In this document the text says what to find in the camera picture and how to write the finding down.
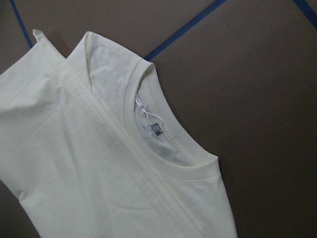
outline cotton fabric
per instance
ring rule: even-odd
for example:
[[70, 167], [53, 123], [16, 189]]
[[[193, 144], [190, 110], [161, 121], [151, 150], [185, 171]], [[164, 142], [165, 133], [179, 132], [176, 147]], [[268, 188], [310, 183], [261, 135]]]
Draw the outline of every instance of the cotton fabric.
[[154, 64], [93, 32], [68, 58], [33, 34], [0, 76], [0, 179], [40, 236], [235, 238], [218, 157], [179, 124]]

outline folded t-shirt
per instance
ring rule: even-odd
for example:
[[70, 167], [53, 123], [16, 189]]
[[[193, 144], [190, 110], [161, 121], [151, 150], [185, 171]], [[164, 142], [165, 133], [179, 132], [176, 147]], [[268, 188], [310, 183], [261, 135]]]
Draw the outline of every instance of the folded t-shirt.
[[0, 179], [43, 238], [235, 238], [218, 157], [173, 115], [153, 63], [42, 31], [0, 76]]

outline sleeve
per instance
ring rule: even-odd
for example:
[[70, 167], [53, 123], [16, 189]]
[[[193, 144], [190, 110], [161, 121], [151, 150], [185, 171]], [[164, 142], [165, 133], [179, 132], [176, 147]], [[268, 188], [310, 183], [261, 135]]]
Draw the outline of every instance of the sleeve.
[[43, 238], [92, 237], [65, 131], [71, 99], [37, 45], [0, 76], [0, 179]]

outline blue tape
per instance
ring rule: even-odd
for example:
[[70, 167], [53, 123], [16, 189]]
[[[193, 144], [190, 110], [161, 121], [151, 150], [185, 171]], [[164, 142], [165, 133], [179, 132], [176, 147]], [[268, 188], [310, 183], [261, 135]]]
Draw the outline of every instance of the blue tape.
[[13, 11], [14, 11], [14, 13], [15, 13], [16, 19], [18, 20], [18, 22], [19, 22], [19, 24], [20, 24], [20, 27], [21, 27], [21, 29], [22, 29], [22, 31], [23, 31], [24, 37], [25, 37], [25, 39], [26, 39], [26, 41], [27, 41], [29, 47], [32, 48], [32, 47], [33, 47], [33, 44], [32, 44], [31, 38], [30, 38], [30, 36], [29, 36], [29, 34], [28, 34], [28, 32], [27, 32], [25, 26], [24, 26], [24, 23], [23, 23], [23, 21], [22, 21], [22, 18], [21, 18], [21, 16], [20, 16], [20, 13], [19, 13], [19, 11], [18, 11], [18, 8], [17, 8], [16, 5], [15, 5], [14, 0], [10, 0], [10, 3], [11, 3], [11, 6], [12, 6], [12, 8], [13, 8]]
[[176, 31], [173, 35], [171, 35], [167, 40], [157, 46], [154, 50], [152, 50], [147, 56], [144, 57], [145, 60], [150, 61], [155, 56], [157, 56], [161, 51], [163, 51], [166, 47], [176, 41], [179, 37], [185, 34], [188, 30], [190, 30], [193, 26], [195, 26], [198, 22], [208, 16], [212, 11], [214, 11], [217, 7], [223, 4], [226, 0], [215, 0], [212, 4], [206, 7], [201, 13], [191, 19], [188, 23], [182, 26], [178, 31]]
[[308, 18], [311, 24], [317, 29], [317, 14], [304, 0], [293, 0], [297, 7], [303, 12], [303, 14]]

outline crew neck collar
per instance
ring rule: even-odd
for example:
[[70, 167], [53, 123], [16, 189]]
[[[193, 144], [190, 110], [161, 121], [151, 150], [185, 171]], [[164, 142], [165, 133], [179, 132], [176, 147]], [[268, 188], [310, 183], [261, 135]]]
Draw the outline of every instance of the crew neck collar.
[[[143, 140], [135, 117], [135, 99], [142, 80], [148, 80], [151, 100], [164, 121], [166, 134], [173, 137], [174, 146], [180, 146], [184, 154], [192, 161], [199, 159], [192, 167], [171, 163], [157, 155]], [[206, 180], [220, 175], [218, 157], [203, 149], [181, 126], [170, 109], [153, 63], [140, 60], [127, 86], [124, 100], [124, 120], [129, 136], [138, 150], [144, 155], [150, 166], [160, 174], [177, 180]]]

